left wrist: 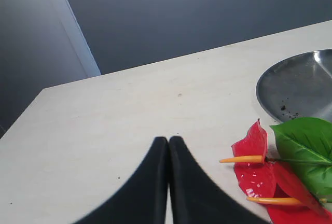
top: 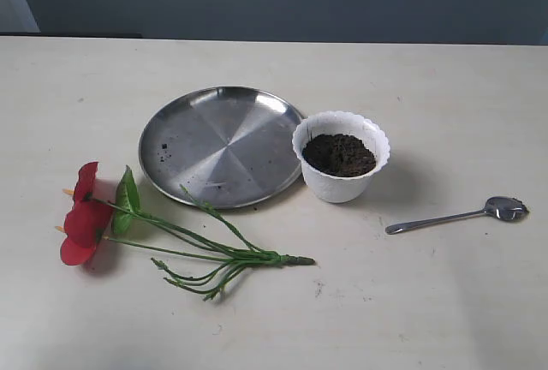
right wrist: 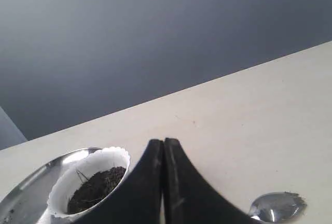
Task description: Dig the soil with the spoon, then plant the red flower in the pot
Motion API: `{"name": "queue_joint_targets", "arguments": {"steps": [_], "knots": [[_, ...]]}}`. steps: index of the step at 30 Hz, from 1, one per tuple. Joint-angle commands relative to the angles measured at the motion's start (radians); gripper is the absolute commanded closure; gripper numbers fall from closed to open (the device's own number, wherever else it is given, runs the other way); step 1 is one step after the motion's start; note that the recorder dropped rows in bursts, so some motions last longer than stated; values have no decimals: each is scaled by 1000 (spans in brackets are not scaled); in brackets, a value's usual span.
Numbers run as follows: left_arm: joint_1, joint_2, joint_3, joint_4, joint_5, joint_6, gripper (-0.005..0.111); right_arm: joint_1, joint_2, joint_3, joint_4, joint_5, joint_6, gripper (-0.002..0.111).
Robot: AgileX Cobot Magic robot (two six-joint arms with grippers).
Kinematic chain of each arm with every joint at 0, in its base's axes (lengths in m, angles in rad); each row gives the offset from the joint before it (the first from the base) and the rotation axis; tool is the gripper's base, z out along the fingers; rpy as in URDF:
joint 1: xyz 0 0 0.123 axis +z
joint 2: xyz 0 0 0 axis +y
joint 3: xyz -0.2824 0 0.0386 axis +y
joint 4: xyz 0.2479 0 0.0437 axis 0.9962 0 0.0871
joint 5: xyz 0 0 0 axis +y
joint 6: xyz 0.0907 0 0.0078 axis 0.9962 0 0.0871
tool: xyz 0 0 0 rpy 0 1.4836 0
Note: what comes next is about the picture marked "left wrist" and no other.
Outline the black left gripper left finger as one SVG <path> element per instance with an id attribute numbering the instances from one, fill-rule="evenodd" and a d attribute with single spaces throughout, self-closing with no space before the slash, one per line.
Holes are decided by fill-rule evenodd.
<path id="1" fill-rule="evenodd" d="M 168 141 L 156 137 L 126 183 L 77 223 L 165 223 L 167 195 Z"/>

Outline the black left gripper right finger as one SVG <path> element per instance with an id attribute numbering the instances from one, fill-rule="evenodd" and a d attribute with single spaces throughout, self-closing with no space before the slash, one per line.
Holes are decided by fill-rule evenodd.
<path id="1" fill-rule="evenodd" d="M 169 150 L 174 223 L 267 223 L 238 204 L 208 177 L 182 137 L 171 137 Z"/>

